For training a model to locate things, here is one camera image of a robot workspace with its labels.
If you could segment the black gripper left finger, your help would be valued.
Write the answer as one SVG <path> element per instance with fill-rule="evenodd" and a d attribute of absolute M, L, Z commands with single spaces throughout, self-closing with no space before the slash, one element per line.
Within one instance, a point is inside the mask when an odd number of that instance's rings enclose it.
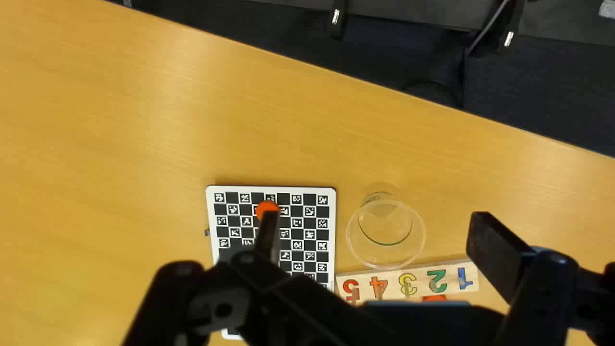
<path fill-rule="evenodd" d="M 278 214 L 265 212 L 255 237 L 255 253 L 268 262 L 278 262 Z"/>

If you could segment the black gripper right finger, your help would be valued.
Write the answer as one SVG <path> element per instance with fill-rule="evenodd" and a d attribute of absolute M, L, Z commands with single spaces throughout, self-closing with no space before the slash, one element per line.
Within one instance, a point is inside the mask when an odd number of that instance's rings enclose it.
<path fill-rule="evenodd" d="M 526 245 L 489 212 L 470 214 L 464 255 L 507 305 L 536 268 L 539 281 L 576 272 L 568 257 Z"/>

